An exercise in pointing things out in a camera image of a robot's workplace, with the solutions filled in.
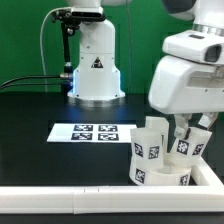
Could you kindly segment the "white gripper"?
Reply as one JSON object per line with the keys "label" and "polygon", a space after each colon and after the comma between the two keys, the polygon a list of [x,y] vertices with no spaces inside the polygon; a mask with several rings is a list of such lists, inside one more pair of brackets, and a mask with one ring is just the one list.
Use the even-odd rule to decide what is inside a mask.
{"label": "white gripper", "polygon": [[224,112],[224,79],[214,77],[215,67],[173,56],[160,60],[149,91],[152,108],[175,114],[174,136],[187,139],[191,114],[204,113],[198,124],[207,130]]}

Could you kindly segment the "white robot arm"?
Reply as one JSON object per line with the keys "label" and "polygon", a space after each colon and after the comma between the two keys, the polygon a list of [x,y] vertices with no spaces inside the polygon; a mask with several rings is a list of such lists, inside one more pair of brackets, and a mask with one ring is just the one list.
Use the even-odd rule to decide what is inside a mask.
{"label": "white robot arm", "polygon": [[[120,72],[114,62],[115,29],[105,6],[132,0],[65,0],[65,16],[81,28],[80,61],[70,96],[87,104],[120,98]],[[152,108],[175,116],[175,136],[187,136],[188,120],[202,115],[208,129],[224,112],[224,0],[161,0],[168,14],[191,20],[193,27],[167,37],[166,54],[155,70],[149,91]]]}

